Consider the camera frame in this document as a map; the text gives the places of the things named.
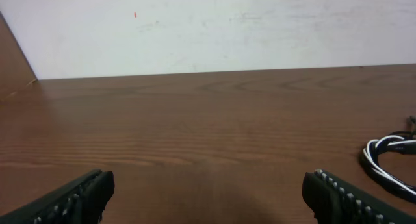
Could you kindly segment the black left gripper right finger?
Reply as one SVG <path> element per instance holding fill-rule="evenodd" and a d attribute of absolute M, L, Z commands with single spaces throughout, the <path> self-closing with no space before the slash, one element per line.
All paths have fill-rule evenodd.
<path fill-rule="evenodd" d="M 415 224 L 414 216 L 322 169 L 305 174 L 302 197 L 318 224 Z"/>

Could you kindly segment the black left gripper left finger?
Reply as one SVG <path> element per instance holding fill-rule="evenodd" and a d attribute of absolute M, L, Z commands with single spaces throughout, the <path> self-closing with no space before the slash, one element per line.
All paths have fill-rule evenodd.
<path fill-rule="evenodd" d="M 95 169 L 1 216 L 1 223 L 98 224 L 114 189 L 113 172 Z"/>

